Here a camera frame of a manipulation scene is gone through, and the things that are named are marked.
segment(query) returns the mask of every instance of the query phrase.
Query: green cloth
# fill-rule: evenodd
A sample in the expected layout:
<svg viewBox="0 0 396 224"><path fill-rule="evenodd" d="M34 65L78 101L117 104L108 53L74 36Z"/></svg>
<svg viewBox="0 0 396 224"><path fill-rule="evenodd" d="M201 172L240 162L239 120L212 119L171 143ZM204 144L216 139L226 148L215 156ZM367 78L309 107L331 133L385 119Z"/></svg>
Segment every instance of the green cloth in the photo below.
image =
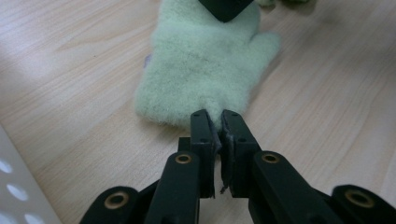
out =
<svg viewBox="0 0 396 224"><path fill-rule="evenodd" d="M259 23L256 3L223 23L198 0L163 0L152 58L135 93L136 114L188 129L200 109L218 128L223 109L243 113L279 50L278 36L258 34Z"/></svg>

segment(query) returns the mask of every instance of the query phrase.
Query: black object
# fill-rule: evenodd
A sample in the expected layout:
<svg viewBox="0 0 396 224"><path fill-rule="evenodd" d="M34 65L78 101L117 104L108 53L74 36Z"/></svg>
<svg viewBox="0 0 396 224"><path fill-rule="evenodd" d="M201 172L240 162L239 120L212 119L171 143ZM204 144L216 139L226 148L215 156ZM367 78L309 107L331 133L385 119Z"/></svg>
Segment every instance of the black object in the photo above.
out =
<svg viewBox="0 0 396 224"><path fill-rule="evenodd" d="M396 210L367 189L346 185L328 196L309 186L282 155L262 151L242 117L222 113L217 135L205 110L191 115L191 138L180 138L161 179L140 192L115 187L91 205L81 224L198 223L199 199L214 197L214 162L235 198L248 198L254 223L396 223Z"/></svg>
<svg viewBox="0 0 396 224"><path fill-rule="evenodd" d="M253 0L199 0L219 21L231 21Z"/></svg>

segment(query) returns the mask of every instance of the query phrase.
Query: fuzzy green fabric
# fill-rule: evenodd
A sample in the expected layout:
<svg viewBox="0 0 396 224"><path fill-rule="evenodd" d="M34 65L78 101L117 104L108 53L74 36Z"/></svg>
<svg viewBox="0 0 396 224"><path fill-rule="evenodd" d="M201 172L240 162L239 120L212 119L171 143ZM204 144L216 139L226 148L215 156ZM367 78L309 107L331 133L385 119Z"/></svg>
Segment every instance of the fuzzy green fabric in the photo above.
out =
<svg viewBox="0 0 396 224"><path fill-rule="evenodd" d="M152 59L135 93L136 114L188 129L200 109L217 127L223 109L243 113L279 50L277 35L258 34L259 22L256 3L223 23L198 0L163 0Z"/></svg>

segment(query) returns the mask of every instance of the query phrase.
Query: wood grain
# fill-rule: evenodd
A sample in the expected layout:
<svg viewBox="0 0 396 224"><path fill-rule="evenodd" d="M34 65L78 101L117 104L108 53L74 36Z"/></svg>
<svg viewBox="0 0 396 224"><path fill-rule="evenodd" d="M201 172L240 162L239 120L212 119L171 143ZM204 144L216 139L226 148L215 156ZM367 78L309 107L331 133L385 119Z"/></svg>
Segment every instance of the wood grain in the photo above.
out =
<svg viewBox="0 0 396 224"><path fill-rule="evenodd" d="M63 223L105 189L158 179L188 135L133 112L159 5L0 2L0 122ZM326 193L354 184L396 206L395 22L392 0L262 10L282 50L244 118L262 149ZM202 200L200 222L251 223L247 205Z"/></svg>

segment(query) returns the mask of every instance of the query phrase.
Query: purple tag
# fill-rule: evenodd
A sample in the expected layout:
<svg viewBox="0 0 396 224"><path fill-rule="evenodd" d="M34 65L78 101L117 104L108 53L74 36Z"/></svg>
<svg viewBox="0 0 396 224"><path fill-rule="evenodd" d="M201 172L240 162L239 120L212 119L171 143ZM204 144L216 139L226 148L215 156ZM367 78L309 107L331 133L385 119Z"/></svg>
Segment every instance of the purple tag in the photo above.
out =
<svg viewBox="0 0 396 224"><path fill-rule="evenodd" d="M149 54L148 56L146 56L145 58L145 65L143 66L143 68L146 68L149 64L149 62L151 61L151 54Z"/></svg>

